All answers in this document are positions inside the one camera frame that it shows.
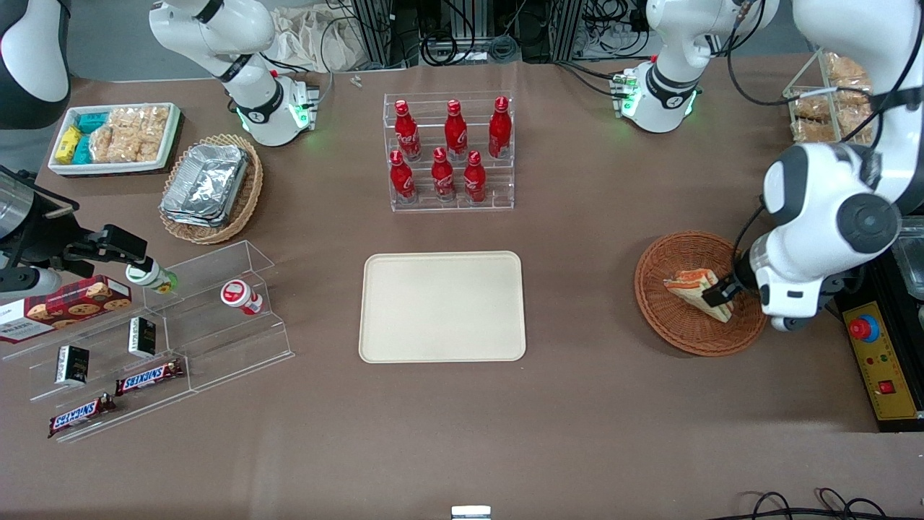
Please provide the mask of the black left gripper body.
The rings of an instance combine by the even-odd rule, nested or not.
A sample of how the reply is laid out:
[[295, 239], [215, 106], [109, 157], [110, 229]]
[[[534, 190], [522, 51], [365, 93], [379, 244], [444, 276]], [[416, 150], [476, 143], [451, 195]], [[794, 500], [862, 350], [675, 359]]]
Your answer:
[[756, 281], [754, 270], [750, 264], [750, 253], [750, 248], [736, 252], [735, 269], [744, 271], [744, 286], [742, 292], [754, 298], [759, 298], [759, 284]]

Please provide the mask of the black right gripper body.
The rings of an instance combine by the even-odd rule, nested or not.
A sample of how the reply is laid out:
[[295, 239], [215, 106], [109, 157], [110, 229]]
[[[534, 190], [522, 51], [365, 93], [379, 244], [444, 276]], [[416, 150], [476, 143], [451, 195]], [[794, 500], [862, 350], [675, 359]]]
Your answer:
[[72, 205], [62, 207], [52, 195], [37, 187], [27, 171], [2, 168], [2, 257], [7, 266], [84, 270], [82, 260], [66, 254], [88, 230], [76, 220]]

